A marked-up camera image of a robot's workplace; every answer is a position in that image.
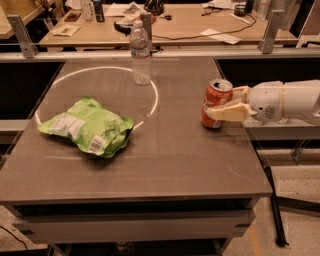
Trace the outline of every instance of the black bottle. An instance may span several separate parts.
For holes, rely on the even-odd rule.
[[[251,13],[253,8],[254,0],[247,0],[246,2],[246,13]]]
[[[104,22],[104,13],[101,0],[93,0],[93,7],[97,22]]]

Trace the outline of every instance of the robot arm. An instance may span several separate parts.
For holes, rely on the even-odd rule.
[[[320,125],[320,81],[265,82],[233,89],[231,101],[206,109],[214,120],[279,122],[287,118]]]

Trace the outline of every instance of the gray tabletop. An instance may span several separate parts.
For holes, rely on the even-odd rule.
[[[0,202],[246,198],[270,194],[241,123],[205,128],[201,106],[214,58],[156,58],[152,84],[135,85],[129,59],[67,61],[0,170]],[[111,159],[40,133],[82,96],[130,116],[136,128]]]

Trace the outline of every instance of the green snack bag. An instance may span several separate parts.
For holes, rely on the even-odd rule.
[[[83,97],[67,112],[38,125],[38,130],[70,138],[86,153],[112,157],[127,145],[134,122],[106,110],[90,97]]]

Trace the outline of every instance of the red soda can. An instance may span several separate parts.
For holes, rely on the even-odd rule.
[[[222,121],[211,119],[205,110],[210,107],[224,105],[232,99],[232,84],[223,79],[215,79],[209,83],[201,111],[201,122],[209,128],[220,128]]]

